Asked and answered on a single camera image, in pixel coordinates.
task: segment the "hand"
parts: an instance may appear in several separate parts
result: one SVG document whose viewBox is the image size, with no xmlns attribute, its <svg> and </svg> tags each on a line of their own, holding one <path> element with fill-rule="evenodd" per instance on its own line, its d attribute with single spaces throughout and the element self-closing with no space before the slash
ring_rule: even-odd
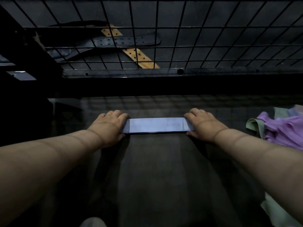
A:
<svg viewBox="0 0 303 227">
<path fill-rule="evenodd" d="M 100 137 L 102 148 L 110 147 L 125 137 L 120 132 L 127 117 L 127 114 L 122 114 L 119 110 L 102 113 L 87 130 Z"/>
<path fill-rule="evenodd" d="M 214 142 L 220 131 L 228 129 L 223 123 L 217 120 L 211 113 L 205 110 L 193 108 L 184 117 L 191 122 L 195 131 L 188 131 L 186 134 L 206 142 Z"/>
</svg>

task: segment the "black leather belt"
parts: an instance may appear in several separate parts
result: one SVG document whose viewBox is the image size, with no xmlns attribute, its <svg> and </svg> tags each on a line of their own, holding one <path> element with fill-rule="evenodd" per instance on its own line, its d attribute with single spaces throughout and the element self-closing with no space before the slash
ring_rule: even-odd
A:
<svg viewBox="0 0 303 227">
<path fill-rule="evenodd" d="M 150 34 L 144 34 L 144 35 L 138 35 L 136 36 L 136 45 L 137 46 L 146 46 L 146 45 L 155 45 L 154 43 L 155 33 Z M 134 38 L 133 37 L 127 37 L 127 36 L 119 36 L 114 37 L 116 47 L 134 47 Z M 97 37 L 92 38 L 94 44 L 97 48 L 115 48 L 113 39 L 111 37 Z M 62 56 L 55 50 L 50 49 L 47 52 L 53 57 L 56 61 L 64 61 L 65 59 L 68 60 L 79 53 L 83 53 L 92 49 L 95 49 L 95 46 L 91 41 L 91 39 L 88 39 L 86 41 L 83 41 L 81 43 L 78 43 L 76 45 L 76 48 L 79 52 L 77 52 L 76 49 L 73 48 L 67 48 L 67 49 L 58 49 L 59 53 L 61 53 Z M 156 45 L 161 42 L 161 39 L 157 36 Z M 0 66 L 13 66 L 14 64 L 11 63 L 9 60 L 7 60 L 5 57 L 0 55 Z"/>
</svg>

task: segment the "metal frame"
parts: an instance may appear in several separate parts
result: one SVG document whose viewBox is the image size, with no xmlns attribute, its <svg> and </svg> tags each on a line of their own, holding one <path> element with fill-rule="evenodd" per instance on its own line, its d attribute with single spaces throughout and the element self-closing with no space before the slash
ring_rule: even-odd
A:
<svg viewBox="0 0 303 227">
<path fill-rule="evenodd" d="M 104 85 L 105 83 L 125 83 L 125 84 L 130 84 L 130 81 L 133 81 L 133 84 L 136 86 L 140 84 L 148 84 L 148 81 L 152 81 L 154 83 L 158 83 L 161 81 L 162 83 L 176 83 L 176 88 L 180 87 L 182 83 L 187 83 L 191 84 L 190 81 L 195 81 L 193 78 L 196 78 L 199 81 L 205 82 L 206 80 L 211 81 L 214 80 L 214 77 L 216 76 L 217 79 L 216 81 L 222 82 L 228 81 L 231 83 L 232 81 L 239 82 L 244 79 L 249 79 L 252 77 L 261 77 L 261 78 L 274 78 L 277 81 L 284 81 L 284 78 L 290 77 L 289 75 L 298 76 L 302 73 L 303 69 L 293 67 L 294 64 L 300 62 L 303 60 L 302 58 L 293 58 L 293 55 L 298 53 L 303 49 L 303 44 L 296 44 L 295 42 L 301 38 L 303 35 L 303 25 L 297 25 L 298 21 L 303 18 L 303 14 L 301 14 L 293 23 L 290 25 L 280 25 L 277 26 L 275 25 L 276 20 L 290 7 L 291 4 L 294 2 L 302 2 L 303 0 L 58 0 L 58 1 L 65 1 L 65 2 L 71 2 L 73 7 L 76 10 L 76 13 L 81 20 L 83 21 L 83 18 L 75 4 L 76 1 L 99 1 L 102 7 L 102 10 L 104 12 L 104 16 L 106 18 L 106 23 L 108 25 L 108 28 L 111 31 L 111 37 L 114 40 L 114 35 L 112 34 L 111 29 L 131 29 L 134 37 L 134 42 L 135 42 L 135 48 L 137 48 L 136 41 L 135 41 L 135 30 L 137 29 L 150 29 L 150 30 L 155 30 L 156 35 L 157 31 L 159 29 L 177 29 L 177 34 L 176 34 L 176 39 L 174 42 L 173 46 L 148 46 L 148 47 L 139 47 L 139 48 L 152 48 L 154 49 L 154 54 L 153 54 L 153 60 L 152 61 L 142 61 L 142 62 L 157 62 L 157 63 L 162 63 L 162 62 L 169 62 L 169 69 L 150 69 L 150 70 L 142 70 L 142 69 L 123 69 L 123 64 L 124 63 L 134 63 L 134 61 L 122 61 L 119 53 L 117 52 L 118 55 L 118 61 L 104 61 L 102 57 L 100 56 L 100 61 L 87 61 L 85 58 L 83 58 L 82 61 L 60 61 L 60 62 L 55 62 L 51 58 L 51 56 L 48 55 L 46 51 L 43 50 L 43 48 L 32 38 L 31 35 L 27 33 L 28 29 L 36 29 L 39 31 L 43 30 L 48 30 L 49 27 L 40 27 L 35 24 L 35 22 L 29 17 L 29 15 L 22 9 L 22 7 L 18 4 L 18 0 L 12 0 L 13 3 L 17 6 L 17 8 L 24 14 L 24 16 L 32 23 L 33 27 L 31 28 L 23 28 L 22 26 L 17 23 L 17 21 L 0 5 L 0 17 L 2 19 L 6 19 L 5 21 L 2 21 L 1 23 L 1 29 L 5 33 L 0 34 L 0 39 L 1 39 L 1 45 L 0 45 L 0 54 L 2 54 L 4 57 L 9 59 L 11 62 L 16 64 L 16 67 L 11 67 L 11 69 L 8 68 L 2 68 L 3 70 L 24 70 L 34 76 L 37 81 L 43 80 L 43 81 L 51 81 L 55 80 L 55 83 L 57 83 L 57 86 L 63 86 L 68 83 L 68 86 L 70 89 L 73 87 L 70 86 L 69 83 L 75 84 L 75 86 L 79 87 L 77 85 L 77 79 L 80 79 L 82 81 L 82 84 L 89 83 L 92 84 L 92 79 L 95 79 L 96 82 L 102 81 L 102 84 Z M 62 30 L 65 29 L 77 29 L 77 30 L 83 30 L 85 33 L 88 33 L 91 35 L 92 33 L 96 31 L 100 31 L 100 29 L 103 29 L 103 26 L 96 26 L 93 28 L 89 28 L 86 26 L 75 26 L 75 27 L 68 27 L 65 26 L 64 24 L 61 25 L 54 13 L 52 13 L 51 9 L 48 7 L 46 1 L 48 0 L 39 0 L 41 1 L 44 6 L 47 8 L 53 19 L 56 21 L 58 26 L 52 26 L 52 30 L 54 32 L 61 32 Z M 108 16 L 106 13 L 106 9 L 104 6 L 104 2 L 106 1 L 124 1 L 129 3 L 129 11 L 130 11 L 130 17 L 131 17 L 131 26 L 129 27 L 123 27 L 123 26 L 117 26 L 117 27 L 111 27 L 109 22 L 108 22 Z M 137 2 L 137 1 L 155 1 L 156 2 L 156 21 L 155 21 L 155 27 L 135 27 L 134 26 L 134 20 L 133 20 L 133 14 L 132 14 L 132 2 Z M 178 26 L 172 26 L 172 27 L 159 27 L 158 26 L 158 11 L 159 11 L 159 3 L 160 2 L 169 2 L 169 1 L 184 1 L 183 3 L 183 8 L 181 12 L 181 17 L 180 17 L 180 22 Z M 210 6 L 208 8 L 208 11 L 206 13 L 206 16 L 204 18 L 203 24 L 201 26 L 182 26 L 182 20 L 184 16 L 184 11 L 187 5 L 187 2 L 191 1 L 201 1 L 201 2 L 210 2 Z M 205 26 L 205 23 L 207 21 L 207 18 L 209 16 L 209 13 L 211 11 L 211 8 L 215 2 L 236 2 L 236 5 L 230 14 L 229 18 L 227 19 L 226 23 L 224 26 Z M 232 19 L 234 13 L 236 12 L 237 8 L 239 7 L 241 2 L 260 2 L 262 5 L 259 7 L 259 9 L 256 11 L 254 16 L 250 19 L 250 21 L 247 23 L 246 26 L 229 26 L 228 23 Z M 256 16 L 260 13 L 262 8 L 265 6 L 266 3 L 268 2 L 287 2 L 287 5 L 285 8 L 273 19 L 273 21 L 266 26 L 253 26 L 251 25 L 253 20 L 256 18 Z M 298 28 L 302 29 L 302 33 L 293 38 L 288 44 L 275 44 L 275 42 L 283 35 L 285 34 L 289 29 L 292 28 Z M 178 41 L 178 36 L 180 33 L 181 29 L 199 29 L 199 33 L 197 34 L 197 37 L 195 39 L 195 43 L 193 46 L 178 46 L 177 41 Z M 204 29 L 220 29 L 220 33 L 216 37 L 214 43 L 212 45 L 197 45 L 198 39 Z M 231 44 L 227 46 L 221 46 L 217 45 L 217 42 L 221 35 L 223 34 L 225 29 L 241 29 L 240 34 L 236 38 L 236 40 Z M 249 45 L 236 45 L 237 41 L 239 38 L 243 35 L 245 30 L 247 29 L 262 29 L 261 33 L 255 38 L 255 40 L 249 44 Z M 267 44 L 256 44 L 257 40 L 268 30 L 268 29 L 284 29 L 280 34 L 278 34 L 275 38 L 273 38 L 271 43 Z M 116 43 L 114 42 L 115 47 L 117 49 L 123 49 L 123 48 L 129 48 L 129 47 L 123 47 L 123 46 L 117 46 Z M 292 46 L 297 46 L 300 47 L 296 51 L 294 51 L 292 54 L 290 54 L 288 57 L 285 58 L 276 58 L 276 56 L 281 53 L 283 50 L 285 50 L 288 47 Z M 244 52 L 236 59 L 225 59 L 226 55 L 232 48 L 245 48 Z M 257 48 L 262 48 L 262 50 L 252 59 L 243 59 L 244 55 L 249 51 L 250 48 L 257 47 Z M 278 52 L 276 52 L 270 59 L 262 59 L 260 56 L 264 51 L 266 51 L 269 48 L 273 47 L 282 47 Z M 75 47 L 45 47 L 45 49 L 55 49 L 59 54 L 59 49 L 64 49 L 64 48 L 75 48 Z M 156 60 L 156 52 L 158 49 L 173 49 L 172 51 L 172 56 L 170 59 L 167 59 L 165 61 L 157 61 Z M 174 60 L 174 53 L 176 48 L 191 48 L 189 57 L 187 60 Z M 209 48 L 209 51 L 204 59 L 200 60 L 191 60 L 191 56 L 193 54 L 193 51 L 195 48 Z M 221 57 L 221 59 L 210 59 L 210 53 L 214 48 L 227 48 L 226 52 L 224 55 Z M 138 56 L 137 56 L 137 51 L 136 51 L 136 59 L 137 62 L 137 67 L 139 68 L 138 65 Z M 216 64 L 216 68 L 213 69 L 207 69 L 203 68 L 203 64 L 205 62 L 209 61 L 215 61 L 218 62 Z M 227 68 L 218 68 L 218 65 L 222 61 L 231 61 L 232 64 L 230 67 Z M 236 63 L 238 61 L 246 61 L 247 64 L 245 67 L 235 67 Z M 250 68 L 249 65 L 253 61 L 263 61 L 263 63 L 260 65 L 260 68 Z M 275 68 L 267 68 L 264 67 L 269 61 L 279 61 L 276 64 Z M 291 61 L 290 65 L 287 67 L 282 67 L 279 66 L 281 63 L 284 61 Z M 183 69 L 174 69 L 171 68 L 172 62 L 185 62 L 184 68 Z M 201 62 L 200 69 L 189 69 L 187 68 L 189 62 Z M 69 64 L 71 70 L 63 70 L 60 66 L 61 63 L 67 63 Z M 76 63 L 85 63 L 88 67 L 87 70 L 75 70 L 73 67 L 74 64 Z M 102 63 L 105 67 L 106 70 L 92 70 L 90 67 L 90 63 Z M 107 68 L 107 63 L 119 63 L 121 66 L 121 70 L 109 70 Z M 120 77 L 130 77 L 130 80 L 118 80 Z M 247 92 L 248 90 L 239 87 L 238 85 L 234 85 L 235 89 L 233 89 L 233 93 L 243 93 L 244 91 Z M 171 86 L 170 84 L 171 91 L 167 93 L 168 94 L 189 94 L 189 92 L 193 92 L 190 89 L 190 86 L 182 87 L 183 90 L 177 91 L 176 89 L 174 90 L 174 86 Z M 66 96 L 66 91 L 64 89 L 58 88 L 51 88 L 46 91 L 46 94 L 55 96 L 57 97 L 63 97 Z M 137 91 L 134 93 L 133 89 L 131 87 L 123 87 L 125 91 L 123 95 L 144 95 L 144 94 L 164 94 L 166 91 L 165 90 L 159 90 L 159 91 L 154 91 L 151 90 L 151 88 L 147 87 L 145 90 L 143 90 L 142 87 L 140 87 L 140 91 Z M 76 94 L 77 96 L 92 96 L 92 95 L 99 95 L 99 93 L 92 93 L 92 91 L 89 91 L 91 93 L 85 94 L 82 93 L 82 95 L 73 92 L 73 94 Z M 204 90 L 200 90 L 197 93 L 210 93 L 213 92 L 213 90 L 210 90 L 209 87 L 206 87 Z"/>
</svg>

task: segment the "forearm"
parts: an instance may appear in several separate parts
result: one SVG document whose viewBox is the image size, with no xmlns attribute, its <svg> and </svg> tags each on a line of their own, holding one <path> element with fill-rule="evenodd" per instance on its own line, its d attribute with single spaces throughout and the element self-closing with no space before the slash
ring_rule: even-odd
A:
<svg viewBox="0 0 303 227">
<path fill-rule="evenodd" d="M 82 130 L 64 136 L 0 148 L 0 225 L 26 210 L 87 154 L 102 146 Z"/>
<path fill-rule="evenodd" d="M 226 129 L 215 143 L 239 162 L 294 218 L 303 223 L 303 153 Z"/>
</svg>

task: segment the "person's left hand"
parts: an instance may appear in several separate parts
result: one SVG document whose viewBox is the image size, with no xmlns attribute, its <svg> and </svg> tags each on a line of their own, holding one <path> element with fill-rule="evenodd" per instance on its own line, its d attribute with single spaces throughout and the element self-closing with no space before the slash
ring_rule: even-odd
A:
<svg viewBox="0 0 303 227">
<path fill-rule="evenodd" d="M 121 111 L 109 111 L 107 114 L 102 113 L 87 129 L 97 134 L 102 141 L 102 148 L 110 147 L 118 143 L 125 134 L 121 134 L 121 127 L 128 114 L 122 114 Z"/>
</svg>

